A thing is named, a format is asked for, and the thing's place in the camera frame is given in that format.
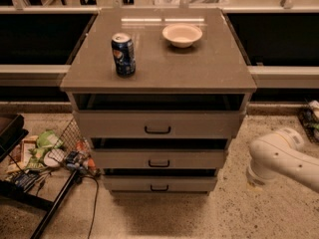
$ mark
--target concrete floor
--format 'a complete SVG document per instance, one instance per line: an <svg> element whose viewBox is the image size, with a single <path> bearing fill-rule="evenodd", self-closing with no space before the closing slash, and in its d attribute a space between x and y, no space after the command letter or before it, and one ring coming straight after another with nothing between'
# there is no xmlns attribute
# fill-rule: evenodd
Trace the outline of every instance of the concrete floor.
<svg viewBox="0 0 319 239"><path fill-rule="evenodd" d="M57 133L70 114L23 114L25 129ZM319 157L319 145L309 142L297 116L250 113L232 142L229 156L209 195L121 193L111 195L99 179L94 226L90 238L318 238L318 193L278 175L269 187L252 188L245 170L248 144L261 134L289 126L306 141L305 153ZM1 163L4 171L6 160ZM69 175L60 169L39 196L53 200ZM85 178L67 195L42 238L88 238L96 183ZM0 198L0 237L30 238L44 212Z"/></svg>

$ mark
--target black handle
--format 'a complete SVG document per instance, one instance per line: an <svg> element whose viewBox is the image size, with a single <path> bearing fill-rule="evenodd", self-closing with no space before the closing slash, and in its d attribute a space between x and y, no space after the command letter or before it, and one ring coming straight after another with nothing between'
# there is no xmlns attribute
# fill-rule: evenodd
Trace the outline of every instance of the black handle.
<svg viewBox="0 0 319 239"><path fill-rule="evenodd" d="M151 191L152 192L166 192L166 191L168 191L168 185L165 188L153 188L153 186L151 185Z"/></svg>
<svg viewBox="0 0 319 239"><path fill-rule="evenodd" d="M170 162L169 160L165 164L152 164L152 161L149 160L149 167L169 167Z"/></svg>
<svg viewBox="0 0 319 239"><path fill-rule="evenodd" d="M165 131L158 131L158 130L149 130L148 126L146 125L144 127L144 130L146 133L149 133L149 134L168 134L168 133L170 133L171 127L169 126L167 128L167 130L165 130Z"/></svg>

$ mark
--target white robotic arm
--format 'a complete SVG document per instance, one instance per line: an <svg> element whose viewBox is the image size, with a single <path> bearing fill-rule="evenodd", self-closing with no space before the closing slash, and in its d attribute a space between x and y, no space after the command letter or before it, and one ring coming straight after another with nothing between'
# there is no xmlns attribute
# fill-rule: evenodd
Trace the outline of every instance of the white robotic arm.
<svg viewBox="0 0 319 239"><path fill-rule="evenodd" d="M319 159L300 152L303 145L301 135L288 127L254 140L249 145L249 182L264 185L280 173L319 193Z"/></svg>

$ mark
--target white bowl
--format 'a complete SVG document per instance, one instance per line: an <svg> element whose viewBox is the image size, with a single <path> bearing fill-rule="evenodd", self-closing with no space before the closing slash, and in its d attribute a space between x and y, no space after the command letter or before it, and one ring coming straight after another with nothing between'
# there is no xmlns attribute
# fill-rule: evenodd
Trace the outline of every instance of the white bowl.
<svg viewBox="0 0 319 239"><path fill-rule="evenodd" d="M202 32L200 28L192 24L176 23L166 26L162 30L164 38L169 40L174 46L186 48L198 41Z"/></svg>

